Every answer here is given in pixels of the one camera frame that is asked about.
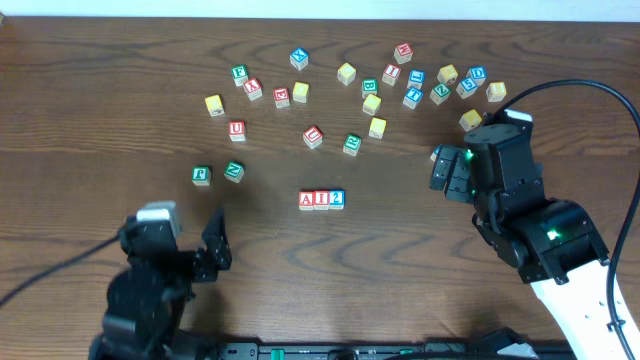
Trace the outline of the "blue 2 block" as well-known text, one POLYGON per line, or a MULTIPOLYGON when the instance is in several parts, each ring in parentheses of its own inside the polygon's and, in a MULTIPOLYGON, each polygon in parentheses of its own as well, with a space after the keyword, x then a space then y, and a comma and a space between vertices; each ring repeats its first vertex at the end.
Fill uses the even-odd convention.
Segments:
POLYGON ((342 210, 345 207, 345 191, 330 190, 329 191, 329 209, 342 210))

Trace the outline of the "red A block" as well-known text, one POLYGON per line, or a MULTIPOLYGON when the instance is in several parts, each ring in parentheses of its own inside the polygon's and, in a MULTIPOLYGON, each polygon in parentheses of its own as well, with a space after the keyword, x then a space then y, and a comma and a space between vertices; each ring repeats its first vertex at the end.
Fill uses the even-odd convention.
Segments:
POLYGON ((300 191, 298 194, 298 207, 300 210, 313 210, 314 209, 314 192, 313 191, 300 191))

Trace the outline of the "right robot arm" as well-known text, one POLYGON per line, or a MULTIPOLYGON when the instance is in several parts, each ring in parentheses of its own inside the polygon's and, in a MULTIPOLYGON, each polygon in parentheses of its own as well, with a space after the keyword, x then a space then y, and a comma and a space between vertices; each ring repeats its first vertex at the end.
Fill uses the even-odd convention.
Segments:
POLYGON ((623 359, 639 350, 639 329, 619 286, 607 294, 609 251, 583 207, 546 196, 532 129, 530 115, 507 111, 463 146, 438 146, 429 186, 474 207, 476 230, 531 286, 577 358, 623 359))

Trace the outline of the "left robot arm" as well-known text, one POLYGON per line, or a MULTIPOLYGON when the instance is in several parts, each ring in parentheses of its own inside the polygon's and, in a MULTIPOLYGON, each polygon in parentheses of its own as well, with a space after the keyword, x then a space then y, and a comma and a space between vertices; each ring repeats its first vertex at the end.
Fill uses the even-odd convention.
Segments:
POLYGON ((91 359, 217 359, 220 345, 180 331, 195 283, 213 283, 231 267, 224 210, 205 226, 202 247, 181 251, 173 201, 145 205, 127 217, 116 239, 130 268, 109 284, 102 333, 91 344, 91 359))

